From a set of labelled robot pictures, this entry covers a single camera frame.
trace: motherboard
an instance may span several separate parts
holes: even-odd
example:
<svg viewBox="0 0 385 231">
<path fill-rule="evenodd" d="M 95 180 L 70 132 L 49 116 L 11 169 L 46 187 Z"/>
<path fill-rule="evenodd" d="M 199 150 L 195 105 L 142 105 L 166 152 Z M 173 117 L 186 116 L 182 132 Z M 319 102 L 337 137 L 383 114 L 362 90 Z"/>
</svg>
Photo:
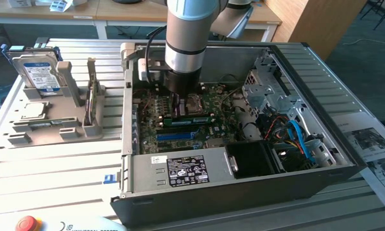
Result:
<svg viewBox="0 0 385 231">
<path fill-rule="evenodd" d="M 174 108 L 169 95 L 138 89 L 139 154 L 215 148 L 237 141 L 237 120 L 225 85 L 205 85 Z"/>
</svg>

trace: green circuit board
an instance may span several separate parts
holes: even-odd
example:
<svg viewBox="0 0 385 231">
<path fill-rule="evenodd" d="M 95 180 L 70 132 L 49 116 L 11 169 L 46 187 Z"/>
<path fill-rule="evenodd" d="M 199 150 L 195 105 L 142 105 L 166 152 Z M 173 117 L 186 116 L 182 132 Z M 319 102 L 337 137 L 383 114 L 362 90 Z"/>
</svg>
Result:
<svg viewBox="0 0 385 231">
<path fill-rule="evenodd" d="M 227 96 L 229 91 L 219 93 L 219 91 L 215 91 L 217 87 L 218 85 L 206 86 L 207 90 L 199 95 L 202 114 L 213 114 L 211 118 L 214 120 L 210 123 L 195 126 L 198 130 L 191 140 L 157 141 L 157 130 L 162 129 L 162 125 L 157 121 L 162 115 L 157 102 L 159 102 L 162 96 L 151 93 L 150 95 L 139 94 L 139 154 L 202 149 L 206 148 L 205 142 L 215 138 L 218 138 L 218 141 L 222 139 L 222 143 L 235 141 L 235 131 L 229 126 L 229 124 L 237 125 L 234 114 L 222 113 L 221 111 L 221 100 Z"/>
</svg>

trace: red emergency stop button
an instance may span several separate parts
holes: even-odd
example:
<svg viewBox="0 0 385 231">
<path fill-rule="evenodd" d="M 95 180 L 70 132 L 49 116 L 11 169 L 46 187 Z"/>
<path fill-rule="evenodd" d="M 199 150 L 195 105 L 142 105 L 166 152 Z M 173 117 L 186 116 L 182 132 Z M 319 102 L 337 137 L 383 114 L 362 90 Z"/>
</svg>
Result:
<svg viewBox="0 0 385 231">
<path fill-rule="evenodd" d="M 34 228 L 37 226 L 37 220 L 31 216 L 25 216 L 19 219 L 15 231 L 34 231 Z"/>
</svg>

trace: metal slotted table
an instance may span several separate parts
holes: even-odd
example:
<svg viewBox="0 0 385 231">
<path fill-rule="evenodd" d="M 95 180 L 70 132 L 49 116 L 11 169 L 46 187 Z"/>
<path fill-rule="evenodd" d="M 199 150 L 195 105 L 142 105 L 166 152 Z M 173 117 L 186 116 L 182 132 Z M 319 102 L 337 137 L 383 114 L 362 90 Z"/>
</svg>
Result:
<svg viewBox="0 0 385 231">
<path fill-rule="evenodd" d="M 106 87 L 101 140 L 19 149 L 0 146 L 0 218 L 98 215 L 117 220 L 105 198 L 103 175 L 121 167 L 123 74 L 119 45 L 134 40 L 50 39 L 78 86 L 86 85 L 86 59 L 94 57 L 97 78 Z M 299 43 L 275 43 L 331 116 L 366 111 L 315 54 Z M 0 136 L 26 99 L 19 77 L 0 109 Z M 190 219 L 154 227 L 174 230 L 385 230 L 385 206 L 359 175 L 326 187 L 305 200 Z"/>
</svg>

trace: table leg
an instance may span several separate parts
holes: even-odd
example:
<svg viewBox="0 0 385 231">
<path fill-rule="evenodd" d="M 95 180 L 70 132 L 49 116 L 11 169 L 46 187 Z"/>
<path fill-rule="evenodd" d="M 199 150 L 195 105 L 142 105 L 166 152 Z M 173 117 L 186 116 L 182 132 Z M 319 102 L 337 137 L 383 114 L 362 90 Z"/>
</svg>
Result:
<svg viewBox="0 0 385 231">
<path fill-rule="evenodd" d="M 98 39 L 107 39 L 106 38 L 106 30 L 105 30 L 106 21 L 95 20 L 94 26 L 97 28 Z"/>
<path fill-rule="evenodd" d="M 269 25 L 267 26 L 267 28 L 263 32 L 263 35 L 262 35 L 261 42 L 270 42 L 271 37 L 274 36 L 274 33 L 275 33 L 275 29 L 277 29 L 277 25 Z"/>
</svg>

